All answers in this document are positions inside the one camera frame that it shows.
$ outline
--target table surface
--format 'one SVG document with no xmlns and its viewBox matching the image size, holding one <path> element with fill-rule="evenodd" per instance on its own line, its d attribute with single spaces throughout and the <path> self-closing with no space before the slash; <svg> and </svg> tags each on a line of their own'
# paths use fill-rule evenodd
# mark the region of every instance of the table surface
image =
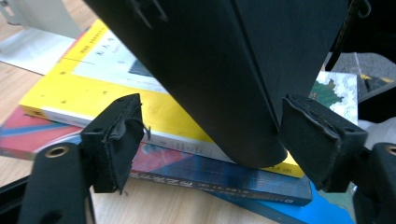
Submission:
<svg viewBox="0 0 396 224">
<path fill-rule="evenodd" d="M 64 0 L 80 28 L 88 27 L 96 16 L 81 0 Z M 0 16 L 0 41 L 22 30 Z M 18 105 L 40 75 L 0 63 L 0 123 Z M 33 163 L 0 157 L 0 187 L 29 175 Z M 127 193 L 93 194 L 98 223 L 275 223 L 234 204 L 197 189 L 130 179 Z"/>
</svg>

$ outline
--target blue book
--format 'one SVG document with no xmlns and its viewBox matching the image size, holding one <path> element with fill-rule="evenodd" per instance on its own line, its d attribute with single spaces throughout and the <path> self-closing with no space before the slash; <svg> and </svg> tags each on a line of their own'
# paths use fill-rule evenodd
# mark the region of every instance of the blue book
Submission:
<svg viewBox="0 0 396 224">
<path fill-rule="evenodd" d="M 31 160 L 42 148 L 79 143 L 81 128 L 24 115 L 18 108 L 0 129 L 0 155 Z M 306 205 L 309 179 L 249 169 L 165 147 L 142 143 L 134 156 L 133 178 L 237 197 Z"/>
<path fill-rule="evenodd" d="M 336 204 L 329 203 L 326 199 L 318 195 L 315 190 L 312 190 L 312 202 L 306 206 L 272 203 L 218 193 L 212 194 L 229 203 L 236 204 L 251 212 L 268 217 L 280 223 L 355 223 L 346 209 Z"/>
</svg>

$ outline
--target book illustration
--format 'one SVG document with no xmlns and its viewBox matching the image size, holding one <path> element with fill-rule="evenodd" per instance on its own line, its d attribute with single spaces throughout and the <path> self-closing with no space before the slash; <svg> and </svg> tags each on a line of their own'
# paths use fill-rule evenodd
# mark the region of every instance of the book illustration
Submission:
<svg viewBox="0 0 396 224">
<path fill-rule="evenodd" d="M 55 143 L 79 144 L 81 130 L 27 116 L 17 108 L 0 130 L 0 151 L 32 160 L 40 149 Z M 306 176 L 277 175 L 145 143 L 133 159 L 131 177 L 273 202 L 305 205 L 311 201 Z"/>
<path fill-rule="evenodd" d="M 333 112 L 358 123 L 357 76 L 345 73 L 320 72 L 311 95 Z"/>
<path fill-rule="evenodd" d="M 132 74 L 138 74 L 140 76 L 145 76 L 145 77 L 154 77 L 149 70 L 143 65 L 140 61 L 136 60 L 134 61 L 134 64 L 132 64 L 131 68 L 128 71 L 129 73 Z"/>
<path fill-rule="evenodd" d="M 309 97 L 316 101 L 321 101 L 323 105 L 330 107 L 331 105 L 337 102 L 342 102 L 343 100 L 343 97 L 339 97 L 335 94 L 334 87 L 335 84 L 332 79 L 330 79 L 329 83 L 326 85 L 315 81 L 315 85 L 312 88 Z"/>
</svg>

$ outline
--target book spine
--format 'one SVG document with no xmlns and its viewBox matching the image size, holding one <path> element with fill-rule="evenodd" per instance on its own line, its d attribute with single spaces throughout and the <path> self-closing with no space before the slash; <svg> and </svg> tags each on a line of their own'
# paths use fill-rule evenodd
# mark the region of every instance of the book spine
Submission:
<svg viewBox="0 0 396 224">
<path fill-rule="evenodd" d="M 281 175 L 289 175 L 293 177 L 303 177 L 304 171 L 301 169 L 300 166 L 297 164 L 290 164 L 290 163 L 285 163 L 281 162 L 280 164 L 277 164 L 275 166 L 271 166 L 268 168 L 262 168 L 264 171 L 272 172 L 272 173 L 277 173 Z"/>
<path fill-rule="evenodd" d="M 233 197 L 246 198 L 246 199 L 263 200 L 267 202 L 286 203 L 297 206 L 305 206 L 311 202 L 310 200 L 303 198 L 279 195 L 268 192 L 259 192 L 256 190 L 249 190 L 249 189 L 235 189 L 227 186 L 199 182 L 189 179 L 175 178 L 173 176 L 157 175 L 157 174 L 152 174 L 150 172 L 141 173 L 141 172 L 132 171 L 130 173 L 130 177 L 135 179 L 143 179 L 155 183 L 180 186 L 184 188 L 200 189 L 208 193 L 217 193 L 217 194 L 229 195 Z"/>
<path fill-rule="evenodd" d="M 28 115 L 66 123 L 81 128 L 85 128 L 94 119 L 93 117 L 80 115 L 70 111 L 50 108 L 47 106 L 44 108 L 34 108 L 24 104 L 20 104 L 20 106 Z M 142 142 L 159 147 L 168 147 L 172 148 L 173 150 L 183 151 L 198 156 L 208 157 L 214 160 L 233 162 L 215 144 L 198 141 L 194 142 L 186 138 L 168 135 L 169 134 L 152 131 L 150 139 L 148 139 L 147 135 L 145 135 Z M 285 162 L 281 162 L 280 164 L 273 167 L 263 168 L 263 170 L 298 178 L 301 178 L 304 175 L 303 170 L 298 165 Z"/>
<path fill-rule="evenodd" d="M 290 224 L 291 223 L 292 224 L 306 223 L 306 222 L 299 220 L 297 217 L 288 216 L 287 214 L 283 213 L 281 210 L 276 210 L 270 206 L 266 206 L 265 204 L 258 203 L 255 200 L 248 200 L 248 199 L 244 199 L 244 198 L 238 198 L 238 197 L 233 197 L 233 196 L 218 194 L 218 193 L 210 193 L 210 194 L 215 197 L 218 197 L 224 201 L 233 203 L 233 204 L 240 206 L 242 208 L 245 208 L 251 212 L 259 214 L 263 217 L 270 218 L 275 222 L 290 223 Z"/>
</svg>

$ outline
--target stack of books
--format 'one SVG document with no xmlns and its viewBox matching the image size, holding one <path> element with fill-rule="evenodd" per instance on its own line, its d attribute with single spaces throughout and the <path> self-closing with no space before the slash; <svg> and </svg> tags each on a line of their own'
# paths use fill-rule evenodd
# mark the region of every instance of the stack of books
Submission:
<svg viewBox="0 0 396 224">
<path fill-rule="evenodd" d="M 311 97 L 357 122 L 356 83 L 353 75 L 320 73 Z M 82 128 L 112 101 L 137 92 L 151 137 L 144 137 L 131 177 L 201 189 L 274 220 L 311 222 L 333 211 L 339 216 L 331 222 L 351 221 L 320 199 L 290 155 L 266 169 L 233 163 L 101 21 L 24 96 L 0 130 L 0 154 L 32 160 L 55 143 L 77 144 Z"/>
</svg>

